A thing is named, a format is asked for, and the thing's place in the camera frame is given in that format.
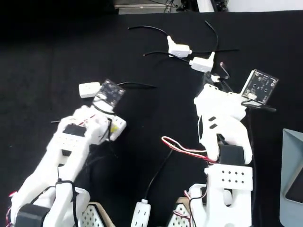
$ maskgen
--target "white plastic housing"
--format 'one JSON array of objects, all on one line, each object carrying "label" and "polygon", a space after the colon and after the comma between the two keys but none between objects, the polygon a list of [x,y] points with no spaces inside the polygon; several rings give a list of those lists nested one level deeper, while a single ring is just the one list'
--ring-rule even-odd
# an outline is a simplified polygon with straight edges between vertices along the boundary
[{"label": "white plastic housing", "polygon": [[94,97],[96,93],[100,90],[99,82],[79,84],[79,94],[81,98]]},{"label": "white plastic housing", "polygon": [[208,59],[194,57],[193,60],[189,61],[191,68],[200,72],[211,72],[214,65],[214,52]]},{"label": "white plastic housing", "polygon": [[[64,133],[69,124],[76,124],[86,128],[84,137]],[[24,181],[18,193],[12,197],[11,222],[16,223],[19,209],[26,203],[30,203],[39,193],[55,186],[58,181],[58,172],[62,180],[74,181],[89,153],[90,144],[101,144],[106,140],[106,132],[109,121],[107,115],[97,111],[95,108],[82,106],[72,116],[61,119],[58,129],[49,142],[46,153],[36,170]],[[62,150],[70,151],[69,156],[63,154]],[[89,202],[89,194],[83,189],[76,189],[77,216],[86,208]],[[57,184],[54,192],[51,189],[48,194],[41,196],[37,204],[44,204],[51,209],[44,220],[44,227],[72,226],[71,215],[72,187],[70,183]]]},{"label": "white plastic housing", "polygon": [[115,141],[123,130],[126,128],[126,121],[123,120],[121,117],[115,116],[112,120],[112,125],[110,129],[110,140]]},{"label": "white plastic housing", "polygon": [[[199,199],[191,203],[196,225],[199,227],[251,226],[252,168],[214,164],[206,168],[205,173],[208,175],[207,204],[203,206],[202,200]],[[225,189],[232,189],[230,206],[227,206],[230,199],[226,198],[228,195]],[[189,194],[192,198],[199,197],[201,190],[197,185],[193,185],[189,189]]]},{"label": "white plastic housing", "polygon": [[[200,117],[199,141],[206,148],[210,159],[216,161],[219,157],[217,134],[221,134],[229,144],[243,147],[245,164],[251,162],[252,151],[247,129],[240,122],[246,114],[246,107],[241,105],[243,100],[245,98],[240,94],[226,93],[210,84],[205,84],[202,92],[194,99]],[[203,123],[202,135],[200,121]]]},{"label": "white plastic housing", "polygon": [[189,46],[183,44],[176,44],[170,36],[167,36],[167,41],[169,44],[169,53],[176,55],[180,58],[186,58],[192,53]]},{"label": "white plastic housing", "polygon": [[147,202],[147,200],[141,200],[141,202],[137,202],[134,209],[131,227],[147,227],[151,212],[151,206]]}]

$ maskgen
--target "circuit board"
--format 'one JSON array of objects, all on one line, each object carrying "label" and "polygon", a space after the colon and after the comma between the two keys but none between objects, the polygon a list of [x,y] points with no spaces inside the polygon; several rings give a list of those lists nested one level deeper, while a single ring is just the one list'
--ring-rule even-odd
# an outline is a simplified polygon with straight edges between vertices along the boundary
[{"label": "circuit board", "polygon": [[124,93],[124,89],[122,89],[109,79],[106,79],[96,96],[101,98],[104,102],[108,103],[114,108],[121,99],[121,97],[124,95]]},{"label": "circuit board", "polygon": [[241,96],[265,105],[275,89],[278,79],[259,70],[253,70],[248,77]]}]

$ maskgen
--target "electrical plug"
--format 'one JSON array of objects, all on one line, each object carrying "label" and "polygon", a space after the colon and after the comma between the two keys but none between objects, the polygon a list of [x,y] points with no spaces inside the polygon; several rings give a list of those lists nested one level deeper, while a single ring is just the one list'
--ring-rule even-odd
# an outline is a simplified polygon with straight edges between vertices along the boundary
[{"label": "electrical plug", "polygon": [[192,53],[191,49],[187,45],[176,44],[170,36],[167,36],[167,41],[169,44],[169,53],[176,55],[180,58],[186,58]]},{"label": "electrical plug", "polygon": [[200,72],[211,72],[214,65],[214,52],[211,53],[208,59],[194,57],[189,61],[191,68]]}]

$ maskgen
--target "black tablecloth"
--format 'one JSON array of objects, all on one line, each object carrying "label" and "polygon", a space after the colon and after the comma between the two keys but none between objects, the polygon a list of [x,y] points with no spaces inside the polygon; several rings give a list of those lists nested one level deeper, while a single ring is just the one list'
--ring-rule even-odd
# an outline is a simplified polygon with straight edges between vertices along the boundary
[{"label": "black tablecloth", "polygon": [[[204,23],[207,19],[219,34],[219,48],[240,49],[215,58],[214,71],[219,72],[223,61],[235,92],[240,92],[252,69],[280,79],[268,103],[277,112],[252,112],[257,210],[261,210],[255,214],[256,226],[260,214],[263,226],[279,226],[282,129],[303,128],[302,18],[300,11],[179,13],[12,25],[2,35],[0,51],[2,217],[9,205],[8,194],[20,188],[44,155],[56,130],[50,121],[71,115],[83,104],[78,84],[109,78],[159,87],[127,91],[116,108],[128,124],[113,143],[118,158],[104,144],[94,155],[106,153],[107,157],[77,180],[93,201],[105,207],[116,226],[130,226],[136,202],[169,152],[161,136],[201,147],[193,99],[203,75],[168,56],[143,57],[145,52],[167,51],[166,37],[127,27],[157,26],[174,41],[206,51],[215,45],[214,34]],[[205,183],[204,167],[200,159],[173,153],[149,193],[150,226],[165,225],[183,190]]]}]

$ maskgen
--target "white wall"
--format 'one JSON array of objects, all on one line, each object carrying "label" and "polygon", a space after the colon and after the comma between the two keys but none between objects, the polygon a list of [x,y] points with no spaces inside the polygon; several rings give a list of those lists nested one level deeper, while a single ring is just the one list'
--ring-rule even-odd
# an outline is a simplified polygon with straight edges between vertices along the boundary
[{"label": "white wall", "polygon": [[303,9],[303,0],[229,0],[230,12],[263,12]]}]

